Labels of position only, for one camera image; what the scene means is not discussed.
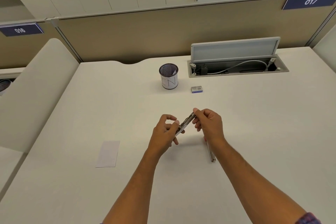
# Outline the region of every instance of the blue sign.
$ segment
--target blue sign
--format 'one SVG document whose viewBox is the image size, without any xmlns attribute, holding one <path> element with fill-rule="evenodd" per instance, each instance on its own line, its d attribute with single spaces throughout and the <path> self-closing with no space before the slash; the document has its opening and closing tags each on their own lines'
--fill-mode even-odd
<svg viewBox="0 0 336 224">
<path fill-rule="evenodd" d="M 0 31 L 5 36 L 43 34 L 37 23 L 0 26 Z"/>
<path fill-rule="evenodd" d="M 334 5 L 336 0 L 287 0 L 282 10 Z"/>
</svg>

